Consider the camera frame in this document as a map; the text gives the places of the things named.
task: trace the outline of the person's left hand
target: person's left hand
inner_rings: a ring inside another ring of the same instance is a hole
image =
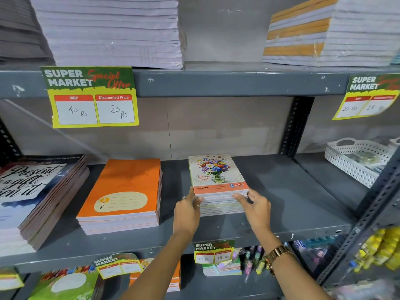
[[[194,199],[193,187],[190,187],[186,198],[178,201],[174,209],[174,234],[184,233],[192,238],[200,222],[200,203],[203,197]]]

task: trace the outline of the hand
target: hand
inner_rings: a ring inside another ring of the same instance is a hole
[[[247,202],[241,194],[233,194],[233,197],[243,206],[254,233],[258,235],[271,232],[271,202],[253,189],[249,189],[248,196],[254,202],[253,204]]]
[[[178,201],[174,209],[174,234],[186,234],[190,239],[193,238],[200,222],[200,203],[203,197],[194,199],[193,187],[190,187],[186,198]]]

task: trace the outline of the gold watch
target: gold watch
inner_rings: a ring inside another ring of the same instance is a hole
[[[275,259],[283,254],[291,254],[293,257],[293,253],[288,249],[288,247],[284,245],[280,245],[277,248],[275,248],[272,252],[270,252],[266,256],[266,264],[267,264],[267,269],[271,272],[271,274],[275,277],[274,270],[272,269],[272,263],[275,261]]]

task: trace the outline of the finger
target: finger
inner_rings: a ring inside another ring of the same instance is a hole
[[[258,198],[261,197],[261,195],[252,188],[249,188],[248,196],[254,203],[256,203]]]
[[[242,205],[244,210],[246,210],[246,208],[250,205],[250,203],[247,202],[246,198],[241,194],[234,193],[233,197]]]
[[[197,197],[193,201],[193,208],[194,208],[194,213],[200,217],[200,204],[203,201],[203,197]]]
[[[191,187],[189,188],[189,193],[188,193],[188,195],[186,196],[185,200],[187,200],[187,201],[189,201],[190,203],[192,203],[193,199],[194,199],[194,191],[193,191],[193,186],[191,186]]]

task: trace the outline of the green notebook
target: green notebook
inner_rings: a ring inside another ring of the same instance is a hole
[[[48,272],[42,275],[28,300],[91,300],[97,277],[93,266]]]

